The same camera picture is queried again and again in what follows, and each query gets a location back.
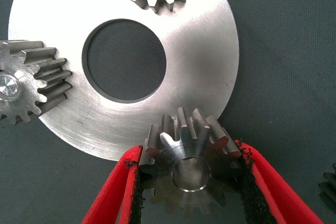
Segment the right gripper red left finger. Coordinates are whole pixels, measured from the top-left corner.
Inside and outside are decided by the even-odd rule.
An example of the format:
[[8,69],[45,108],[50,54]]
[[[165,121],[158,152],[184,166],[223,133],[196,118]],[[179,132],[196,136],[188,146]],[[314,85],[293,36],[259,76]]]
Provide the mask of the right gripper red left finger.
[[142,145],[136,145],[122,155],[82,223],[130,223],[142,150]]

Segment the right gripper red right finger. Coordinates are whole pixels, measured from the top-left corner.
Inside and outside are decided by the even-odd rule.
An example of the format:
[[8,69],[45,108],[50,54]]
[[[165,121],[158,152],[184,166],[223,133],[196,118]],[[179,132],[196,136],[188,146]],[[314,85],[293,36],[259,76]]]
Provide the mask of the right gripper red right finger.
[[252,146],[235,141],[278,223],[323,223],[273,166]]

